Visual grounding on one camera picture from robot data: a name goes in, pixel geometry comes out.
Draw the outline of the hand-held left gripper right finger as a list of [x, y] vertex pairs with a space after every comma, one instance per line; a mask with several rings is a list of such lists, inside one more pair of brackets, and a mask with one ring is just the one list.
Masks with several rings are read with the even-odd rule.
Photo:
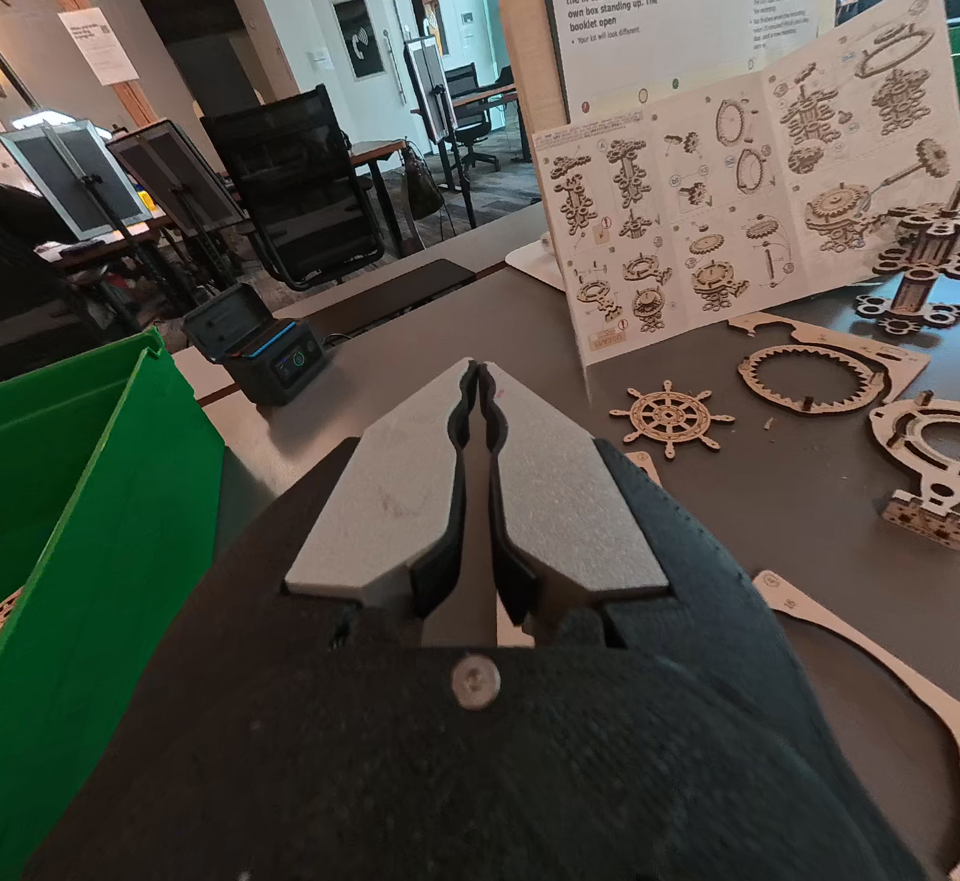
[[510, 622], [666, 593], [668, 578], [597, 440], [493, 362], [478, 367], [490, 455], [490, 544]]

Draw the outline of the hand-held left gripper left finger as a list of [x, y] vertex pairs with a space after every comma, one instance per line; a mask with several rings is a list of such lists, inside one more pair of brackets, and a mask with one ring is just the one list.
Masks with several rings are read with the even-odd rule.
[[290, 593], [399, 616], [450, 596], [477, 374], [461, 359], [366, 428], [285, 575]]

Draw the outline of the wooden column model assembly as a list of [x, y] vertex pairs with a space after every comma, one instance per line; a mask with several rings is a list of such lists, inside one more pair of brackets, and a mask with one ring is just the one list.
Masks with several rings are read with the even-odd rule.
[[925, 327], [953, 328], [958, 304], [933, 302], [930, 294], [940, 278], [959, 278], [959, 188], [942, 203], [897, 206], [886, 217], [894, 221], [894, 244], [879, 254], [872, 270], [899, 275], [899, 285], [891, 298], [858, 295], [855, 313], [894, 337]]

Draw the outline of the wooden ship wheel part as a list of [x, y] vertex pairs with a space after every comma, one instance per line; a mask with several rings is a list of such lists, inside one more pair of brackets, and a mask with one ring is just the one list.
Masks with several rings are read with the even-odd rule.
[[630, 432], [623, 437], [624, 444], [646, 439], [660, 444], [667, 460], [676, 457], [678, 445], [700, 442], [711, 450], [720, 445], [710, 437], [715, 424], [731, 425], [737, 419], [733, 415], [713, 414], [707, 404], [712, 397], [709, 390], [687, 394], [674, 388], [665, 380], [659, 391], [643, 393], [629, 388], [630, 407], [613, 408], [608, 412], [612, 419], [627, 419]]

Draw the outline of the black charging case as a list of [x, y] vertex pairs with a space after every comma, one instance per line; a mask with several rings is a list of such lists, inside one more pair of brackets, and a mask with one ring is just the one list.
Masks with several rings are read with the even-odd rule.
[[238, 283], [183, 317], [192, 347], [221, 366], [253, 404], [289, 404], [330, 364], [330, 349], [302, 320], [275, 317], [254, 287]]

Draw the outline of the black desk pad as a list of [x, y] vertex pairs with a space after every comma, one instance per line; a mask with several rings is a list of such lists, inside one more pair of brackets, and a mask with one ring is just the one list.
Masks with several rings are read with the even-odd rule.
[[474, 271], [438, 259], [315, 311], [303, 320], [318, 338], [333, 343], [389, 323], [476, 280]]

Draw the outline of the white sign stand base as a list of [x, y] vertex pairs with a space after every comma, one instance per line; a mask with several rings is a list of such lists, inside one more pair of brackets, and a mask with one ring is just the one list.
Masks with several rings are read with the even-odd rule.
[[543, 234], [539, 239], [508, 252], [505, 263], [560, 292], [566, 290], [566, 282], [549, 234]]

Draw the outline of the wooden sheet with round cutout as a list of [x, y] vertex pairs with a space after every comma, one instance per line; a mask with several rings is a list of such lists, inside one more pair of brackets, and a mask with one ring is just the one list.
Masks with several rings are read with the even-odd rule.
[[751, 580], [753, 587], [771, 611], [784, 614], [842, 639], [858, 648], [900, 682], [922, 706], [945, 727], [959, 749], [959, 701], [927, 677], [898, 659], [834, 612], [810, 598], [782, 576], [770, 570], [759, 572]]

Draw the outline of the dark handbag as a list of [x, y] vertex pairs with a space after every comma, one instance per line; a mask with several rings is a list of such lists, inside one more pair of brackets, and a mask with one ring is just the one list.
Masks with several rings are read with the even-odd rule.
[[401, 192], [411, 220], [417, 223], [438, 214], [444, 208], [445, 201], [423, 156], [409, 141], [403, 142], [400, 155]]

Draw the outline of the wooden office desk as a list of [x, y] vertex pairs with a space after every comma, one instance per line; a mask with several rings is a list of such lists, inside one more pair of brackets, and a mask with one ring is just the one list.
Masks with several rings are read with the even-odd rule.
[[401, 138], [391, 141], [358, 142], [349, 148], [354, 169], [367, 168], [384, 224], [387, 227], [392, 242], [393, 251], [398, 259], [408, 256], [409, 252], [379, 164], [385, 163], [393, 155], [401, 154], [402, 149], [405, 148], [406, 145], [406, 139]]

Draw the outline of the folded instruction booklet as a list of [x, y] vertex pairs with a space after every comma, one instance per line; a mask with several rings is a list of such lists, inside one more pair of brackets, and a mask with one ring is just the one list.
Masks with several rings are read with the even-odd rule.
[[754, 71], [534, 136], [582, 368], [845, 287], [958, 182], [944, 0], [882, 0]]

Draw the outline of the light panel on stand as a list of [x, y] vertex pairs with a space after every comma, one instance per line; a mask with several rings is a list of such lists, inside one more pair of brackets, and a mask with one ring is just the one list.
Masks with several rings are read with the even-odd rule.
[[469, 227], [477, 222], [471, 192], [457, 142], [458, 121], [446, 72], [435, 37], [417, 37], [403, 42], [403, 60], [414, 90], [416, 111], [426, 134], [437, 148], [446, 190], [461, 197]]
[[162, 119], [112, 138], [106, 148], [176, 226], [214, 289], [233, 287], [237, 267], [222, 231], [246, 216], [186, 133]]
[[152, 214], [91, 120], [4, 132], [4, 148], [80, 242], [147, 224]]

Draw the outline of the white instruction sign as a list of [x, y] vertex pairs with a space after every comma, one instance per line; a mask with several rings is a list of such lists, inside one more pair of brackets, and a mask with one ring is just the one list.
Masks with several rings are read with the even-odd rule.
[[834, 25], [835, 0], [546, 0], [570, 122], [765, 69]]

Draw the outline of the paper notice on pillar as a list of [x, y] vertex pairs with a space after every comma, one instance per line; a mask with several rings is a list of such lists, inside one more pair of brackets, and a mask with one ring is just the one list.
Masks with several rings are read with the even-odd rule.
[[100, 7], [61, 11], [57, 16], [98, 83], [113, 87], [139, 81], [137, 68]]

